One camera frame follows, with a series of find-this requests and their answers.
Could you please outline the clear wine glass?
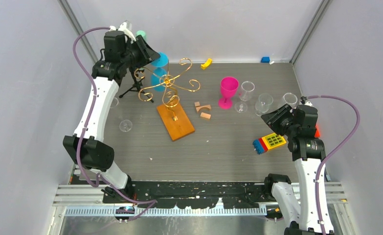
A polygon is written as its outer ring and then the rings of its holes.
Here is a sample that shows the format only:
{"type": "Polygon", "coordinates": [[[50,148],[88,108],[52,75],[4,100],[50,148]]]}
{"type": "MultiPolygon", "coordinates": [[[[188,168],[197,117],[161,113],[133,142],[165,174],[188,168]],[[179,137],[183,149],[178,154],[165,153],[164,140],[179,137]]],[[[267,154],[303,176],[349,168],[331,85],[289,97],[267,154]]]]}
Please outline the clear wine glass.
{"type": "Polygon", "coordinates": [[[261,94],[255,103],[255,114],[261,116],[267,113],[273,104],[273,97],[270,94],[261,94]]]}
{"type": "MultiPolygon", "coordinates": [[[[111,101],[110,109],[115,110],[118,105],[119,105],[119,99],[117,97],[114,97],[113,100],[111,101]]],[[[130,120],[125,119],[122,115],[120,115],[118,119],[120,120],[120,123],[119,123],[120,131],[129,132],[132,129],[133,123],[130,120]]]]}
{"type": "Polygon", "coordinates": [[[251,81],[244,81],[239,89],[239,102],[235,103],[235,110],[238,113],[245,113],[248,110],[247,102],[252,98],[255,84],[251,81]]]}
{"type": "Polygon", "coordinates": [[[277,108],[281,108],[285,104],[290,105],[292,108],[295,108],[298,104],[298,98],[293,93],[285,93],[280,100],[278,101],[277,108]]]}

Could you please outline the blue plastic wine glass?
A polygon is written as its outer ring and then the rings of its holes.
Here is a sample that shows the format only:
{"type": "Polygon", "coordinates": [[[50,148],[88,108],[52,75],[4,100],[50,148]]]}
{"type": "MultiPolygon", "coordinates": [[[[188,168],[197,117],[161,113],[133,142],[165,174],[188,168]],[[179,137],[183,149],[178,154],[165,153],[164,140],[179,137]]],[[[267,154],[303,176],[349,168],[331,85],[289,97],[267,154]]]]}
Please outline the blue plastic wine glass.
{"type": "Polygon", "coordinates": [[[168,56],[163,52],[160,52],[159,55],[160,57],[151,63],[151,65],[155,67],[153,74],[151,75],[151,86],[155,86],[153,87],[155,91],[163,92],[165,86],[159,86],[159,84],[162,82],[161,78],[167,74],[167,71],[164,69],[164,67],[168,64],[169,59],[168,56]]]}

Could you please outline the clear wine glass front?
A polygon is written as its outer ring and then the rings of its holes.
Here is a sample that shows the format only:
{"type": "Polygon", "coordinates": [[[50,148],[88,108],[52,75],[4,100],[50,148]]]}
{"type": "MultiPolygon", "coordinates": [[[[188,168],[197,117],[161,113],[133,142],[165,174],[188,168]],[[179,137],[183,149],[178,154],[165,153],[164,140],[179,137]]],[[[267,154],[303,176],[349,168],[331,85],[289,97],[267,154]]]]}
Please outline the clear wine glass front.
{"type": "Polygon", "coordinates": [[[248,110],[247,102],[252,98],[255,84],[251,81],[244,81],[239,89],[239,102],[235,103],[235,110],[238,113],[245,113],[248,110]]]}

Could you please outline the pink plastic wine glass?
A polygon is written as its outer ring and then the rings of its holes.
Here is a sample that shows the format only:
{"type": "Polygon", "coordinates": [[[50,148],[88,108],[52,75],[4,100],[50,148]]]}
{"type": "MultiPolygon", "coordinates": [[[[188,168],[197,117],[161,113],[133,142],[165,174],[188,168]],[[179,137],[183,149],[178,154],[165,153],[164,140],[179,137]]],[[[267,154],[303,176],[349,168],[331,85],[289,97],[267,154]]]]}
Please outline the pink plastic wine glass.
{"type": "Polygon", "coordinates": [[[218,105],[222,109],[230,109],[233,102],[232,98],[236,94],[239,88],[239,81],[235,77],[225,77],[220,82],[221,98],[218,101],[218,105]]]}

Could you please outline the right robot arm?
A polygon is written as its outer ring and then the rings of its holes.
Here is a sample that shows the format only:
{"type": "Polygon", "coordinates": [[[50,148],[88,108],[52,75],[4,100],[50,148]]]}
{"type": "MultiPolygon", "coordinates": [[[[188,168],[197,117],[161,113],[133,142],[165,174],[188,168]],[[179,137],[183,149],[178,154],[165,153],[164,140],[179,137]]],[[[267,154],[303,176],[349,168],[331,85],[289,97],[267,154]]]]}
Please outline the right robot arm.
{"type": "Polygon", "coordinates": [[[317,109],[308,105],[292,108],[285,104],[261,116],[276,134],[286,136],[288,149],[299,179],[297,199],[287,175],[270,173],[265,178],[263,195],[277,201],[286,223],[286,235],[333,235],[334,226],[328,215],[324,176],[325,147],[315,137],[317,109]]]}

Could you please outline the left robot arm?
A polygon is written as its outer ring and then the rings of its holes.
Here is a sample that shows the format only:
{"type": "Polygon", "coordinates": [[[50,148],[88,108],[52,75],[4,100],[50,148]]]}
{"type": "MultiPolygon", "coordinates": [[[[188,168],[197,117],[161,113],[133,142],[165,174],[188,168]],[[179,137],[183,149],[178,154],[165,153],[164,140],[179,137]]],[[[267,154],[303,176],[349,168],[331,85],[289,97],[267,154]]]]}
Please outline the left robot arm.
{"type": "Polygon", "coordinates": [[[71,136],[64,136],[63,146],[86,179],[88,170],[95,174],[95,182],[88,180],[91,186],[97,187],[102,180],[108,184],[107,194],[127,203],[133,199],[134,187],[130,176],[114,161],[114,149],[104,143],[105,124],[122,79],[159,59],[160,54],[142,35],[106,30],[101,57],[92,71],[81,67],[91,82],[90,95],[78,126],[71,136]]]}

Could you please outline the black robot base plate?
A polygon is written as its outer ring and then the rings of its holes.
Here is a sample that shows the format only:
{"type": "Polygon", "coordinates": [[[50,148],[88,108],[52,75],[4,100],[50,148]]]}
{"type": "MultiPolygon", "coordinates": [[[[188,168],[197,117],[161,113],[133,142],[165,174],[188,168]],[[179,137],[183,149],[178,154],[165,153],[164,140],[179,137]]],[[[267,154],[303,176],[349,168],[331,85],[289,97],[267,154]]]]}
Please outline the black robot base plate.
{"type": "Polygon", "coordinates": [[[263,202],[275,202],[262,182],[158,182],[133,181],[122,193],[147,208],[155,201],[158,209],[206,209],[222,203],[225,209],[250,209],[263,202]]]}

